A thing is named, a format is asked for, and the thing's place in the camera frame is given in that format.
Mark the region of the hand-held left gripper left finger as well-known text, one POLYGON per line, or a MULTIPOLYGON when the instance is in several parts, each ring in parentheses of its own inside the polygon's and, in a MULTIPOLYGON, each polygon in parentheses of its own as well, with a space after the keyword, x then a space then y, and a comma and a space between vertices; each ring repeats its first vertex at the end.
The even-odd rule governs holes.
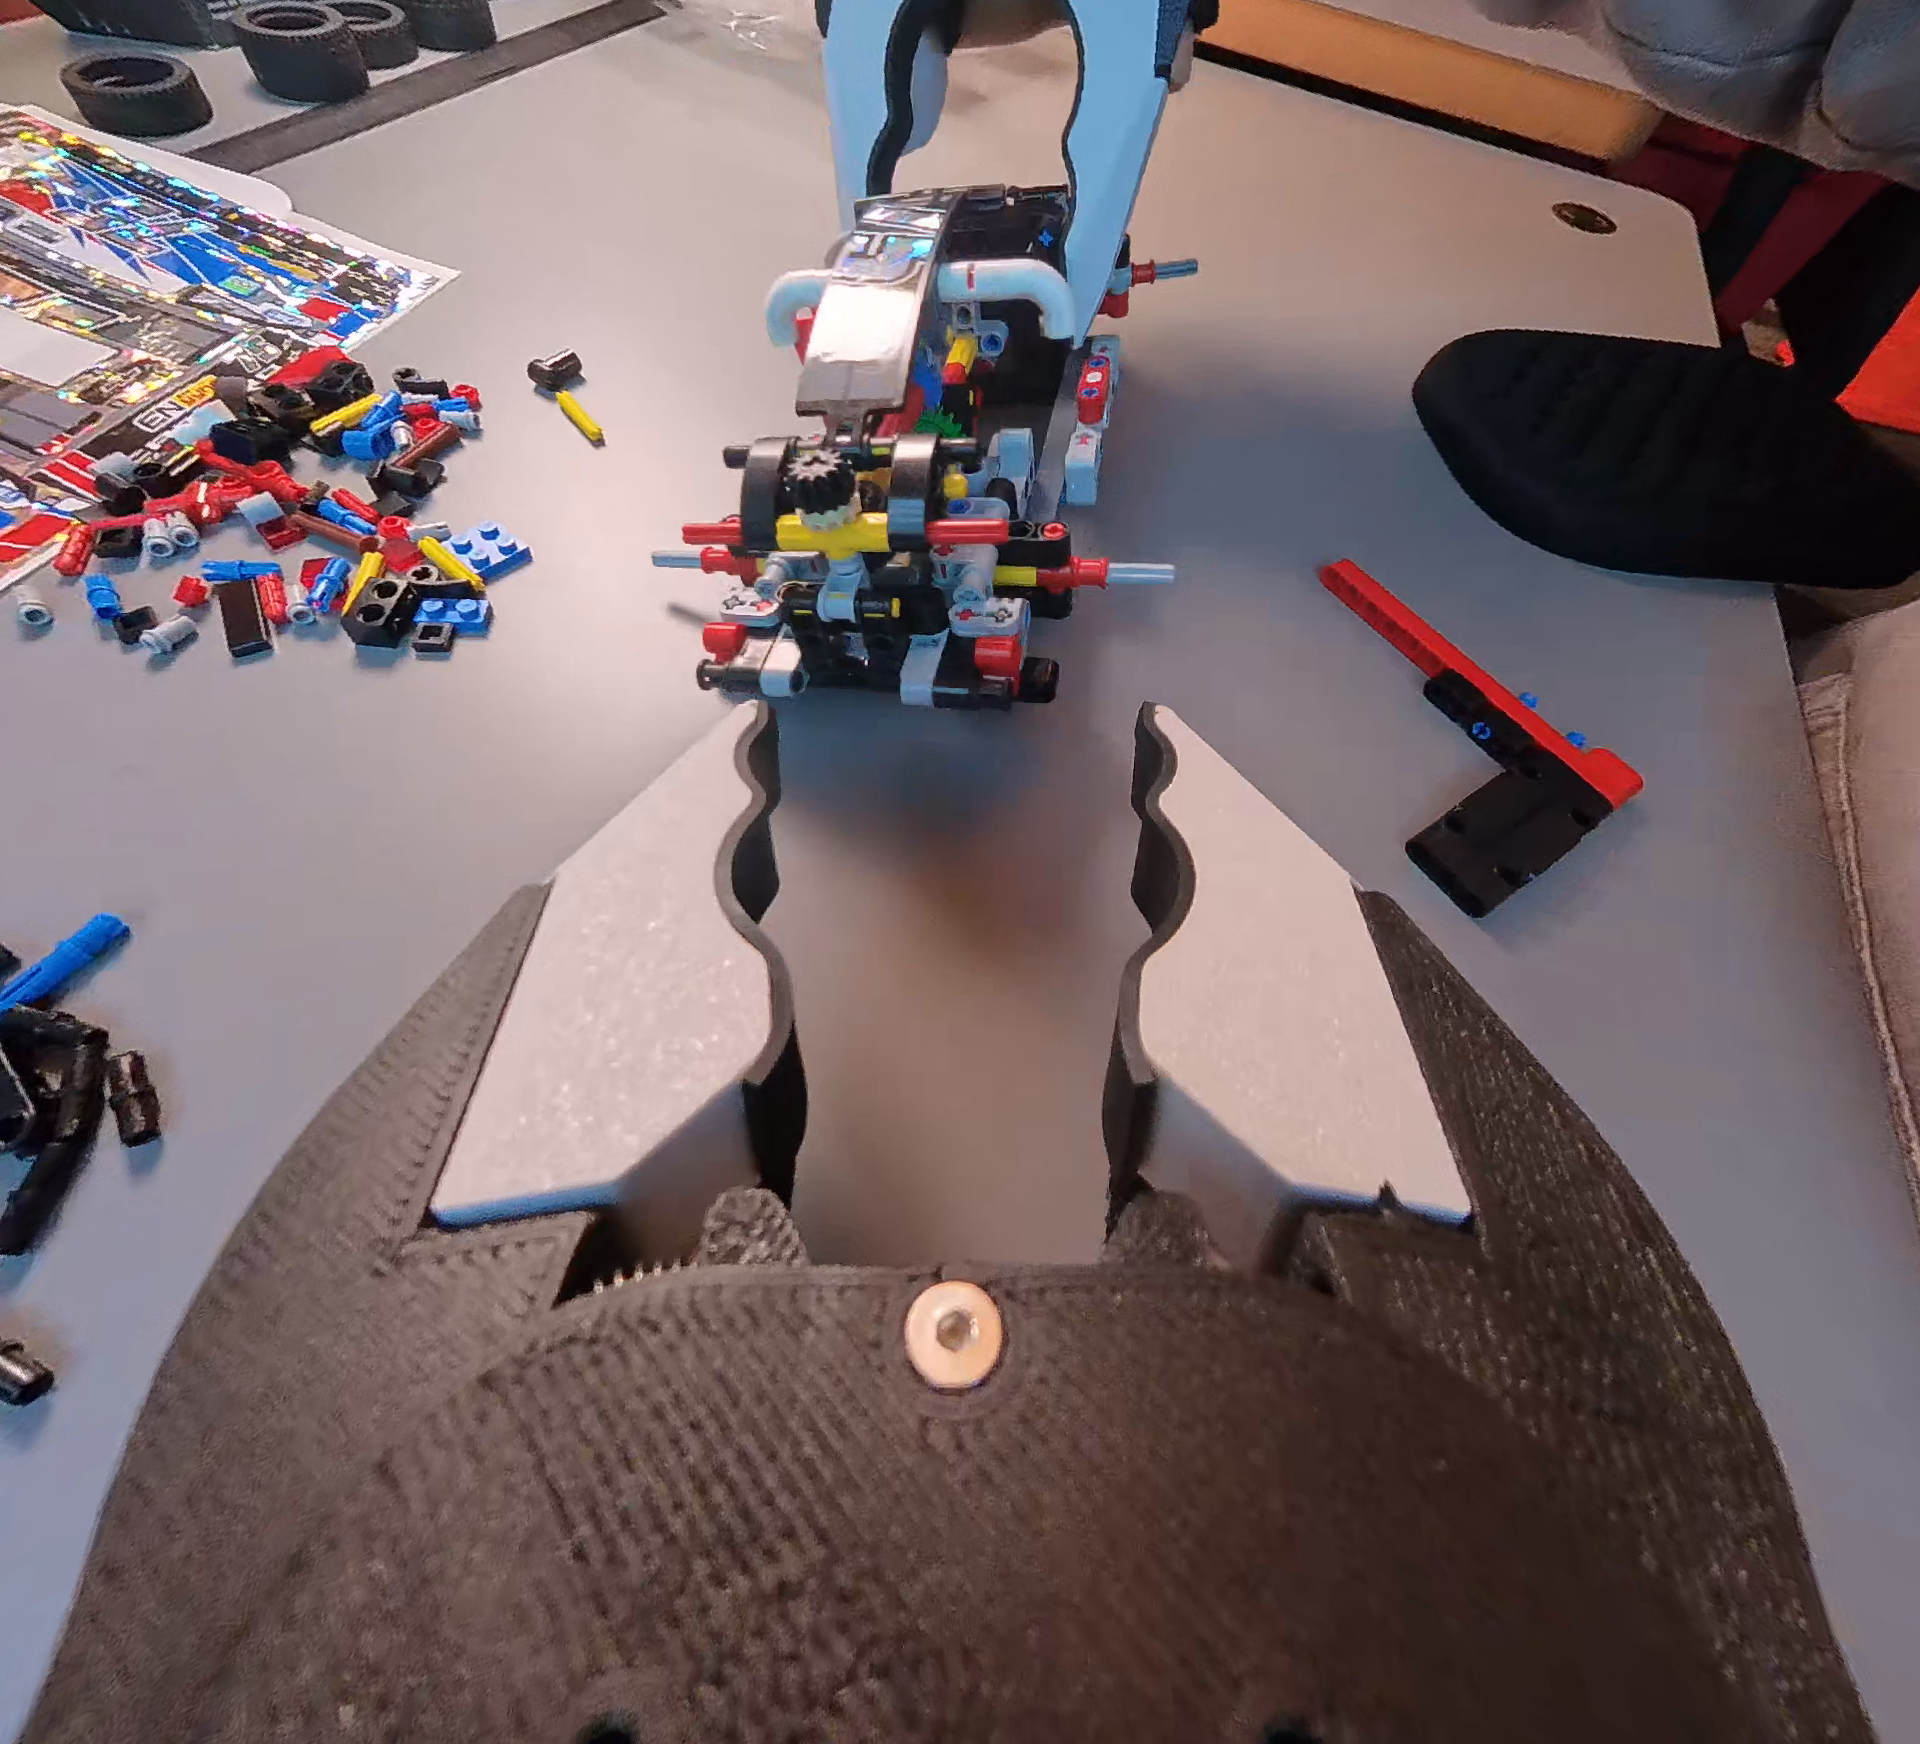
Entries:
POLYGON ((730 1187, 787 1199, 802 1138, 779 891, 779 723, 736 706, 545 886, 427 1215, 495 1226, 606 1213, 688 1256, 730 1187))

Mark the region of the holographic sticker sheet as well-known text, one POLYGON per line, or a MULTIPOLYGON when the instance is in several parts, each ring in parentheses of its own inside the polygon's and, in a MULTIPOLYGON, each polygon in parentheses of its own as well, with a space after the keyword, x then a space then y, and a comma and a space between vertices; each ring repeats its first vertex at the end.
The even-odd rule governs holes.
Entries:
POLYGON ((4 105, 4 583, 97 512, 97 461, 185 456, 217 374, 342 356, 456 278, 260 177, 4 105))

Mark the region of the lego race car model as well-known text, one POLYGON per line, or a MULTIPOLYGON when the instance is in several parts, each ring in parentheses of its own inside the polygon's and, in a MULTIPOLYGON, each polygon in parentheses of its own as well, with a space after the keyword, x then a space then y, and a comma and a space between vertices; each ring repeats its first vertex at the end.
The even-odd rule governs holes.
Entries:
POLYGON ((697 685, 811 685, 912 708, 1048 702, 1027 647, 1084 588, 1171 583, 1076 553, 1097 503, 1120 346, 1070 335, 1067 189, 867 195, 819 270, 780 275, 769 335, 801 357, 798 435, 725 447, 736 510, 685 523, 660 567, 725 580, 697 685))

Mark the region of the red black lego beam assembly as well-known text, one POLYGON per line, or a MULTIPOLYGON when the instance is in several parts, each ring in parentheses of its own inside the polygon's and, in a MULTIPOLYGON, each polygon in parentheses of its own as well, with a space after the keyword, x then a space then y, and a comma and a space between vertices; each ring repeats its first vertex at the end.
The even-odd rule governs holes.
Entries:
POLYGON ((1640 772, 1559 732, 1529 694, 1511 694, 1353 560, 1330 560, 1318 575, 1424 676, 1424 700, 1499 767, 1405 839, 1405 854, 1460 910, 1488 916, 1640 795, 1640 772))

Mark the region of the pile of mixed lego pieces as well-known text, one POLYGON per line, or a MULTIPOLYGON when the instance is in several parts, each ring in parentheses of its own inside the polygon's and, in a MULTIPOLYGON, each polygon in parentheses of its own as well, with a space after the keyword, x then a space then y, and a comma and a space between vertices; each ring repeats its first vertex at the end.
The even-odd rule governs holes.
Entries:
POLYGON ((378 379, 333 346, 244 338, 238 357, 132 409, 4 392, 4 596, 47 637, 62 588, 104 641, 171 663, 203 630, 235 661, 339 626, 355 650, 447 653, 492 626, 485 588, 528 560, 431 499, 479 438, 469 381, 378 379))

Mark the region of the pile of black blue pins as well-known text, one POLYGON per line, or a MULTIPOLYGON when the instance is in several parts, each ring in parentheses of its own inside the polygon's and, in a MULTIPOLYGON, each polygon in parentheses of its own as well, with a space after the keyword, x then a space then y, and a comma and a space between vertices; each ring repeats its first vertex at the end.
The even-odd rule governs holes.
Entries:
POLYGON ((146 1055, 66 1005, 126 941, 122 916, 97 913, 33 959, 2 947, 4 1262, 37 1251, 104 1127, 126 1152, 160 1142, 164 1103, 146 1055))

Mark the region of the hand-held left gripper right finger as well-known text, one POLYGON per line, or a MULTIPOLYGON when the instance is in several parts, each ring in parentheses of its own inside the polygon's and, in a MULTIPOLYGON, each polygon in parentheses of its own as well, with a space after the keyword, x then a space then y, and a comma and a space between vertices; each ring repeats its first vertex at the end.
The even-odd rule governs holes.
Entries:
POLYGON ((1307 1210, 1472 1217, 1362 891, 1168 706, 1134 725, 1131 899, 1116 992, 1108 1217, 1193 1199, 1236 1266, 1307 1210))

